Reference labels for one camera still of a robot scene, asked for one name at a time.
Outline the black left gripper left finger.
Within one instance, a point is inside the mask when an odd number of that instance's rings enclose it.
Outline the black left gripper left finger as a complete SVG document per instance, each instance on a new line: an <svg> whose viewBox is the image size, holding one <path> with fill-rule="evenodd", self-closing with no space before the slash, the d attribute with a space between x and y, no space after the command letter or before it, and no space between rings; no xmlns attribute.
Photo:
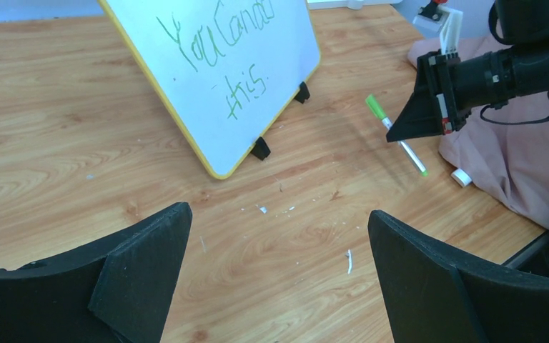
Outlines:
<svg viewBox="0 0 549 343"><path fill-rule="evenodd" d="M0 342L159 342L192 224L177 202L75 249L0 269Z"/></svg>

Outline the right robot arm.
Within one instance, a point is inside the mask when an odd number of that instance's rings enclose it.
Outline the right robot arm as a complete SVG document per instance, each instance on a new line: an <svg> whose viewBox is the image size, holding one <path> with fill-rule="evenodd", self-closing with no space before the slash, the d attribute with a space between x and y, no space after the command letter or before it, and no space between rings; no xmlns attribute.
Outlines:
<svg viewBox="0 0 549 343"><path fill-rule="evenodd" d="M505 49L465 61L442 45L417 58L415 87L388 142L460 131L474 107L549 94L549 1L496 1L488 24Z"/></svg>

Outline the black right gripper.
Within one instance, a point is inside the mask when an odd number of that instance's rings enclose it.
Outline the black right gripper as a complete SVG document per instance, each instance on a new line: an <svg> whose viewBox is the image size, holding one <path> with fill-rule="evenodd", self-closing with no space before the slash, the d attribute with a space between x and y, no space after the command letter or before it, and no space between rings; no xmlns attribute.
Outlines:
<svg viewBox="0 0 549 343"><path fill-rule="evenodd" d="M504 102L506 66L500 51L465 61L437 51L419 56L414 92L386 133L387 142L458 131L472 108Z"/></svg>

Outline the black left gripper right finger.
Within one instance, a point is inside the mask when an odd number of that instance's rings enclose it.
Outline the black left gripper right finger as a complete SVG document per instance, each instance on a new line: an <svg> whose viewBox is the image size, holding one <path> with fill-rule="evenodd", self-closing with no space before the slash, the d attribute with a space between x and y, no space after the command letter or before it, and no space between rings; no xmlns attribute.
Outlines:
<svg viewBox="0 0 549 343"><path fill-rule="evenodd" d="M382 210L367 230L396 342L549 342L549 277L477 257Z"/></svg>

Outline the yellow framed whiteboard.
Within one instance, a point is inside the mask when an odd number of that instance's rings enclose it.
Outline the yellow framed whiteboard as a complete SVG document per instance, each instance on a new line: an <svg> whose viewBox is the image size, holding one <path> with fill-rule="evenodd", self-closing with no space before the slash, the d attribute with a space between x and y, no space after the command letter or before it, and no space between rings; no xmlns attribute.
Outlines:
<svg viewBox="0 0 549 343"><path fill-rule="evenodd" d="M294 102L321 53L306 1L102 1L215 179Z"/></svg>

